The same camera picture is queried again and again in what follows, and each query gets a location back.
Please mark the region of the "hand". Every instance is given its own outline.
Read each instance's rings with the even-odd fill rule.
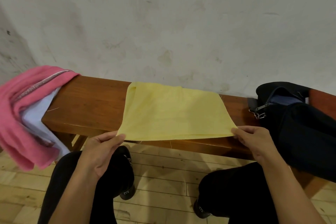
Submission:
[[[88,139],[76,169],[79,172],[93,172],[98,181],[107,170],[112,154],[125,140],[124,134],[116,135],[117,131],[113,131]]]
[[[266,128],[253,126],[240,126],[233,128],[232,133],[243,145],[248,147],[254,159],[264,165],[268,161],[282,159],[276,149],[270,132]]]

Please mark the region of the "yellow cloth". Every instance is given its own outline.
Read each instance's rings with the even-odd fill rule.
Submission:
[[[132,82],[118,134],[154,141],[232,136],[236,128],[221,97],[202,90]]]

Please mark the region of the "embroidered trim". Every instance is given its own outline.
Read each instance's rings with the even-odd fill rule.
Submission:
[[[31,86],[30,88],[28,88],[27,90],[25,90],[23,93],[21,93],[16,99],[15,99],[15,102],[16,101],[19,101],[20,99],[22,99],[24,96],[32,93],[34,90],[40,88],[42,85],[46,84],[47,82],[50,82],[52,79],[54,79],[55,77],[59,76],[60,74],[62,73],[65,73],[65,72],[69,72],[71,70],[63,70],[63,71],[60,71],[60,72],[57,72],[57,73],[54,73],[53,75],[43,79],[42,81],[34,84],[33,86]]]

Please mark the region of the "black pants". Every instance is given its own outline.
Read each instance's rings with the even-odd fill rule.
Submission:
[[[74,172],[81,151],[65,155],[56,164],[43,200],[38,224],[47,224]],[[107,171],[99,179],[94,193],[90,223],[115,223],[113,198],[128,191],[134,173],[128,159],[118,149],[112,155]]]
[[[209,173],[199,184],[199,206],[229,224],[278,223],[262,167],[251,163]]]

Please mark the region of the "forearm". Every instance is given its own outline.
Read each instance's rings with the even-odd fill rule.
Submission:
[[[283,158],[262,165],[280,224],[325,224]]]
[[[85,224],[90,222],[97,177],[76,169],[49,220],[49,224]]]

